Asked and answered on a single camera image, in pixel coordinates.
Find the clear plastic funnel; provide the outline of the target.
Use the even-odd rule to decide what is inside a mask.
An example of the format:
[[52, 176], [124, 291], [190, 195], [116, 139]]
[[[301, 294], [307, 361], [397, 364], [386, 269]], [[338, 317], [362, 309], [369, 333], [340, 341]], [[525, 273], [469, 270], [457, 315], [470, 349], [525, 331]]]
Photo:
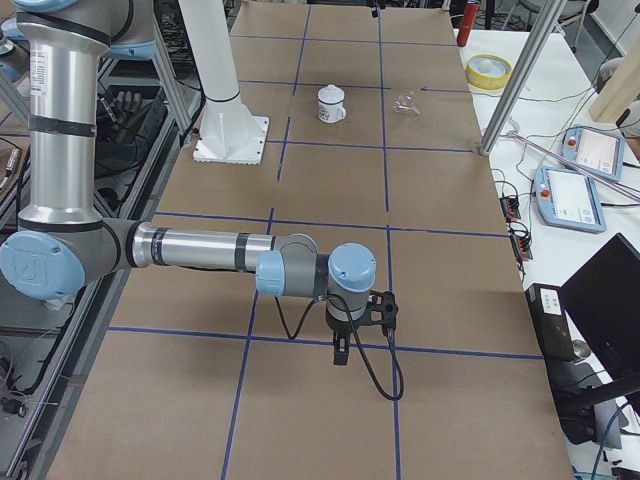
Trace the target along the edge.
[[394, 100], [393, 110], [396, 113], [412, 117], [421, 115], [421, 111], [415, 104], [415, 93], [413, 91], [406, 91], [398, 95]]

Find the white cup lid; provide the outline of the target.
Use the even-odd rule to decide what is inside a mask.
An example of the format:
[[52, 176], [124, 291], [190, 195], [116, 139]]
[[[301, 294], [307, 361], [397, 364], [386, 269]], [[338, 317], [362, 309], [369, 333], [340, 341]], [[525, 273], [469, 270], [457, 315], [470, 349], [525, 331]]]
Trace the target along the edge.
[[318, 90], [317, 99], [321, 103], [335, 105], [344, 101], [345, 92], [336, 85], [330, 84]]

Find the white enamel cup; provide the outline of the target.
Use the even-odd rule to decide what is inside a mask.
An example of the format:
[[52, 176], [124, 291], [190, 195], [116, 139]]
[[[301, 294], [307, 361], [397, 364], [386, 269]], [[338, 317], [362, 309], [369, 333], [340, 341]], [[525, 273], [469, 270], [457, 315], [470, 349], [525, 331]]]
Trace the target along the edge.
[[335, 124], [346, 118], [344, 102], [326, 103], [318, 101], [318, 118], [327, 124]]

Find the red connector board lower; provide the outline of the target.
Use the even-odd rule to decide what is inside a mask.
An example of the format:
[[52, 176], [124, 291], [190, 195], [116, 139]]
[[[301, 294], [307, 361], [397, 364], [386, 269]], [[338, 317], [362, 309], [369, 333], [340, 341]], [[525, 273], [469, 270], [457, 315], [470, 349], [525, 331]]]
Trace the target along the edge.
[[517, 233], [511, 233], [510, 242], [514, 251], [514, 256], [518, 261], [529, 261], [533, 259], [529, 242], [524, 236], [519, 236]]

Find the black computer box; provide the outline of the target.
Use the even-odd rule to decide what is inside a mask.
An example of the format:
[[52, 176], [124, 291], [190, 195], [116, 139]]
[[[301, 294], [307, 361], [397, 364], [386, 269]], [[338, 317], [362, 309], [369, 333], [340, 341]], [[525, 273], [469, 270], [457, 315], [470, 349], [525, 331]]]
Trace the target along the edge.
[[533, 283], [525, 296], [543, 357], [563, 362], [578, 361], [559, 288]]

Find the red connector board upper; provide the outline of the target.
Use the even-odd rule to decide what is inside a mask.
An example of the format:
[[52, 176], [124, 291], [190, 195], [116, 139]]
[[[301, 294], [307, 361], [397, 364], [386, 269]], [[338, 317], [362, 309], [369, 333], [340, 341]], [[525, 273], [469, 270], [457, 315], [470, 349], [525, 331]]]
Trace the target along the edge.
[[506, 222], [521, 219], [519, 210], [520, 202], [517, 195], [502, 196], [500, 198], [500, 205]]

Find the black monitor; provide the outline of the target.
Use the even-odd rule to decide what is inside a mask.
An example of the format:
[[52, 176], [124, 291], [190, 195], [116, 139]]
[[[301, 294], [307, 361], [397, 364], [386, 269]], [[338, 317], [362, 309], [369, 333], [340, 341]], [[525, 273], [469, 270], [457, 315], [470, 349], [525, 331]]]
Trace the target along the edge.
[[614, 378], [639, 371], [639, 252], [617, 233], [561, 287], [561, 303]]

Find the teach pendant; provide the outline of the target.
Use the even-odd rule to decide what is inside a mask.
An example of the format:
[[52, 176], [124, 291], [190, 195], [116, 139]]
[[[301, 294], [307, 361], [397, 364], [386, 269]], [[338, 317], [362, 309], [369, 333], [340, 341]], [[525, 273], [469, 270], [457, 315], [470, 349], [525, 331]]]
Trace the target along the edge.
[[551, 226], [601, 233], [607, 229], [595, 182], [578, 172], [540, 166], [533, 181], [537, 208]]
[[606, 179], [621, 179], [624, 148], [623, 139], [617, 135], [590, 126], [573, 126], [564, 134], [562, 156]]

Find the yellow tape roll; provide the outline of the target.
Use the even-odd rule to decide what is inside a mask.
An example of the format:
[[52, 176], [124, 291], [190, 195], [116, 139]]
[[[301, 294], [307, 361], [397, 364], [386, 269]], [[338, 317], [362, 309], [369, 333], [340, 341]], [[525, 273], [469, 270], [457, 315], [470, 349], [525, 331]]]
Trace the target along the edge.
[[467, 82], [483, 90], [504, 88], [512, 73], [511, 64], [493, 54], [479, 54], [471, 57], [465, 67]]

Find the teach pendant far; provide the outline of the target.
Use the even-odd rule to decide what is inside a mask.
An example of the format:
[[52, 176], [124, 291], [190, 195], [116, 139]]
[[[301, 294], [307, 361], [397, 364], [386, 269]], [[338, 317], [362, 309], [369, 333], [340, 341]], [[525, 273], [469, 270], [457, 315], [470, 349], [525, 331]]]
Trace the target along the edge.
[[590, 126], [573, 126], [564, 134], [562, 156], [606, 179], [621, 179], [624, 148], [623, 139], [617, 135]]

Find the grabber stick tool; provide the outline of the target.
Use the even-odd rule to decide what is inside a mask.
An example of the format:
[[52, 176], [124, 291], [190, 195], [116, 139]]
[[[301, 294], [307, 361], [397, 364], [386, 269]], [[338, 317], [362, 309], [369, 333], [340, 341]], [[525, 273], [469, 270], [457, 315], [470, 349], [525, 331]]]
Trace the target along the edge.
[[567, 167], [567, 168], [571, 168], [577, 172], [579, 172], [580, 174], [585, 175], [588, 178], [593, 179], [594, 181], [602, 184], [603, 186], [605, 186], [606, 188], [614, 191], [615, 193], [624, 196], [625, 198], [628, 198], [630, 200], [632, 200], [635, 203], [639, 203], [640, 198], [639, 195], [636, 193], [633, 193], [631, 191], [630, 187], [626, 187], [626, 186], [622, 186], [618, 183], [613, 182], [612, 180], [606, 179], [602, 176], [599, 176], [597, 174], [595, 174], [594, 172], [592, 172], [591, 170], [587, 169], [584, 166], [581, 166], [579, 164], [577, 164], [574, 161], [568, 160], [566, 158], [564, 158], [563, 156], [561, 156], [560, 154], [557, 154], [545, 147], [542, 147], [538, 144], [536, 144], [535, 142], [525, 138], [524, 136], [520, 135], [518, 132], [516, 131], [509, 131], [506, 135], [506, 138], [510, 138], [510, 139], [514, 139], [517, 140], [521, 143], [523, 143], [525, 146], [528, 147], [532, 147], [538, 151], [540, 151], [544, 156], [551, 156], [552, 158], [554, 158], [557, 162], [559, 162], [561, 165]]

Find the red cylinder bottle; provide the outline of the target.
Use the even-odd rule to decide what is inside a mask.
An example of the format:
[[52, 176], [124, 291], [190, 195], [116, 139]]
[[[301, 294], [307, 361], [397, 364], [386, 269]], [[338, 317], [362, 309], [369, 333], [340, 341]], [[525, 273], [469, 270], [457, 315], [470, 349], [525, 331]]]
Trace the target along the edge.
[[456, 43], [458, 47], [466, 46], [471, 30], [473, 29], [479, 8], [480, 8], [479, 0], [467, 1], [463, 11], [463, 16], [458, 28], [458, 34], [456, 36]]

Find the wooden beam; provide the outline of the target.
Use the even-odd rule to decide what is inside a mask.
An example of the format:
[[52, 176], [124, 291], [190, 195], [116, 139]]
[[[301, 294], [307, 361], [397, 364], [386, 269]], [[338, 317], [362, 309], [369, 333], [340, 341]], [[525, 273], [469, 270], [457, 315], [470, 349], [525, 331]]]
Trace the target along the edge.
[[639, 94], [640, 46], [630, 49], [614, 75], [589, 107], [591, 119], [600, 123], [615, 123]]

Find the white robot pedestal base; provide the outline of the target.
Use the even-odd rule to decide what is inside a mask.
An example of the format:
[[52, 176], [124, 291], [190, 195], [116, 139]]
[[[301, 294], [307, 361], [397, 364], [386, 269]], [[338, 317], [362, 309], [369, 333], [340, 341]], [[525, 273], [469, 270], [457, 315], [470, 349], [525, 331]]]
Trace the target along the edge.
[[194, 159], [257, 165], [269, 119], [243, 103], [223, 3], [183, 0], [179, 6], [205, 97]]

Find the aluminium frame post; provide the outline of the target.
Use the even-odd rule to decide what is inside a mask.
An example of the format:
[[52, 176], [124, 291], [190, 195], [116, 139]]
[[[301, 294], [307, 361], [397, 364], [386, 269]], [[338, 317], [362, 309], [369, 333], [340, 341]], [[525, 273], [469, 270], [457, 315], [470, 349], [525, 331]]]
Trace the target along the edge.
[[495, 146], [566, 4], [567, 0], [553, 0], [542, 7], [480, 141], [480, 155], [488, 156]]

